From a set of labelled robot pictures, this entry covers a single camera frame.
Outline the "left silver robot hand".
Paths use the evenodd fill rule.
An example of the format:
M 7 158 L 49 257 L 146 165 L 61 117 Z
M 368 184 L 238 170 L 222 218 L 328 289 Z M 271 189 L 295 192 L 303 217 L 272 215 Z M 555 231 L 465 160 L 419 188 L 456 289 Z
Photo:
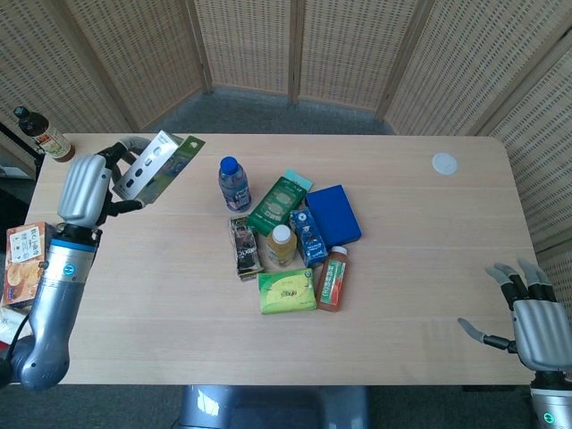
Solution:
M 109 186 L 122 177 L 118 162 L 133 164 L 149 143 L 139 136 L 124 137 L 95 154 L 76 159 L 66 176 L 57 210 L 63 221 L 95 229 L 108 216 L 142 209 L 145 204 L 138 199 L 113 202 Z

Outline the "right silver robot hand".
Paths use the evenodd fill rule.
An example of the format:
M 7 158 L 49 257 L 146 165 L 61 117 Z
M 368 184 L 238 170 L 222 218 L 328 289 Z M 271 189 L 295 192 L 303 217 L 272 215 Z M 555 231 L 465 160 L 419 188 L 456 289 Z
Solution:
M 473 340 L 516 354 L 535 372 L 566 372 L 571 369 L 571 324 L 565 306 L 559 303 L 547 274 L 524 258 L 522 272 L 495 263 L 485 269 L 499 285 L 509 307 L 512 340 L 477 330 L 465 318 L 458 323 Z

